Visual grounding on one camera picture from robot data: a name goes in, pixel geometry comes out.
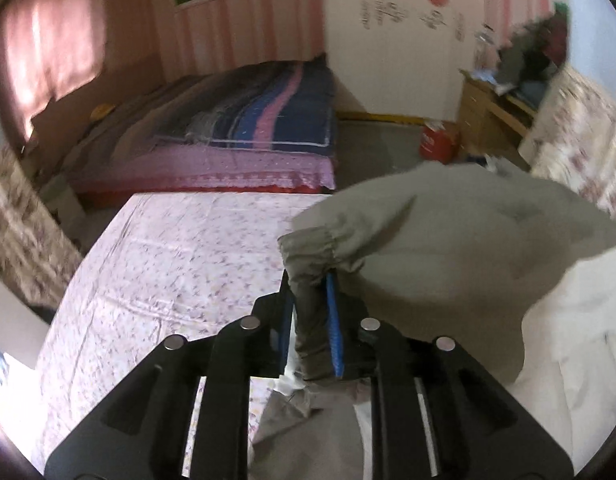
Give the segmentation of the pile of dark clothes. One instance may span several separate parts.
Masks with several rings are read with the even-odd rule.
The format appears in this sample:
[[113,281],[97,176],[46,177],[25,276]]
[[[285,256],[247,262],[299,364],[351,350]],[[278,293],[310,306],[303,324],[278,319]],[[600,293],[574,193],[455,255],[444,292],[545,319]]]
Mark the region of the pile of dark clothes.
[[494,81],[538,110],[551,79],[566,61],[567,51],[568,7],[558,3],[553,14],[523,24],[509,45],[499,50]]

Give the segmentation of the yellow toy on bed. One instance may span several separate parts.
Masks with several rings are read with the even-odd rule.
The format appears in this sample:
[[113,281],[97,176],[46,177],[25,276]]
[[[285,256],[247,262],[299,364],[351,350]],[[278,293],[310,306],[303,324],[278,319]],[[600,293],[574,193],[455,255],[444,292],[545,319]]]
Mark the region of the yellow toy on bed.
[[102,103],[97,105],[90,115],[91,122],[100,122],[110,113],[112,113],[116,107],[109,103]]

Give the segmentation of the blue floral curtain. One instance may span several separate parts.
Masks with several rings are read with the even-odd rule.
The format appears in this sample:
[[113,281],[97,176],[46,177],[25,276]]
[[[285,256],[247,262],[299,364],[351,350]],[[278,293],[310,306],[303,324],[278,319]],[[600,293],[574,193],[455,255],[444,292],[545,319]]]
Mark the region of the blue floral curtain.
[[566,62],[518,149],[537,178],[558,182],[616,221],[616,9],[570,0]]

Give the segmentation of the white wardrobe with decals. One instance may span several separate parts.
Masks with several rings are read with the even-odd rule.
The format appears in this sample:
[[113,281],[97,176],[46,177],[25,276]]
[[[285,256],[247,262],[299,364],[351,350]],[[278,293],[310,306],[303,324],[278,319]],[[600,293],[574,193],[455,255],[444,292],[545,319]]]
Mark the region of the white wardrobe with decals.
[[324,0],[337,110],[452,122],[484,10],[484,0]]

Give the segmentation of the grey and white jacket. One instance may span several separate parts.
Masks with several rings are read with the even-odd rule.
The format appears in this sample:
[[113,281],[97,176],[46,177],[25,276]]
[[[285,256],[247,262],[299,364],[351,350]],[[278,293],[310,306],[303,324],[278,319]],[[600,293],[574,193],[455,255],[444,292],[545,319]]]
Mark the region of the grey and white jacket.
[[504,160],[427,162],[347,188],[279,241],[294,350],[263,412],[253,479],[370,477],[370,388],[334,382],[317,284],[414,339],[449,336],[506,387],[576,470],[616,427],[616,222]]

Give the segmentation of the red container on floor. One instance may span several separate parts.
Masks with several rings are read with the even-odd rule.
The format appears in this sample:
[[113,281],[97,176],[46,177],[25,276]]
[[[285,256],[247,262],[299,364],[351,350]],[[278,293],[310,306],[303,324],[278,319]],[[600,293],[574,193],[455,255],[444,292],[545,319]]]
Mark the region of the red container on floor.
[[422,130],[419,154],[422,159],[450,164],[460,148],[460,133],[450,122],[429,120]]

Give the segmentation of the wooden desk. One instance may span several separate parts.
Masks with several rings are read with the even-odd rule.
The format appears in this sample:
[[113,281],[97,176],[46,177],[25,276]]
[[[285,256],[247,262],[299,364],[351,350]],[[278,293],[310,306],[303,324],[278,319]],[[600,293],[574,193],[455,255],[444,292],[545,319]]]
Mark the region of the wooden desk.
[[457,111],[462,150],[468,156],[496,156],[528,170],[518,148],[528,133],[536,112],[516,96],[498,96],[490,82],[474,79],[467,70]]

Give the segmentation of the brown bed headboard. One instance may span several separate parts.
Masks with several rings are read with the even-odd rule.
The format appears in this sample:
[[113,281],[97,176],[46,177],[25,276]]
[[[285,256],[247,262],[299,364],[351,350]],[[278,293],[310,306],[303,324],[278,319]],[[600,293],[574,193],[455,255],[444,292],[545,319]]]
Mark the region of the brown bed headboard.
[[115,72],[101,73],[88,84],[50,102],[32,119],[41,164],[54,167],[79,143],[91,113],[100,104],[119,105],[163,84],[160,56],[151,54]]

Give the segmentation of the pink floral bed sheet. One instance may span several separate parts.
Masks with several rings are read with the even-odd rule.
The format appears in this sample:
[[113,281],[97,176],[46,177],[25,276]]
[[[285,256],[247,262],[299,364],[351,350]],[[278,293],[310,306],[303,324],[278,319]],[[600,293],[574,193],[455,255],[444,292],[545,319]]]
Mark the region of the pink floral bed sheet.
[[276,292],[277,241],[309,194],[137,194],[111,220],[62,298],[35,367],[24,455],[54,448],[159,342],[214,335]]

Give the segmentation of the pink window curtain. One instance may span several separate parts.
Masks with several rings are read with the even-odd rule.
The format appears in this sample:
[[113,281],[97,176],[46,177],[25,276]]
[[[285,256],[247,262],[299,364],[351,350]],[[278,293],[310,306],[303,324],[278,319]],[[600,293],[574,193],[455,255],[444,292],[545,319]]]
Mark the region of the pink window curtain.
[[0,17],[0,62],[23,142],[33,136],[33,117],[100,74],[106,35],[105,0],[9,0]]

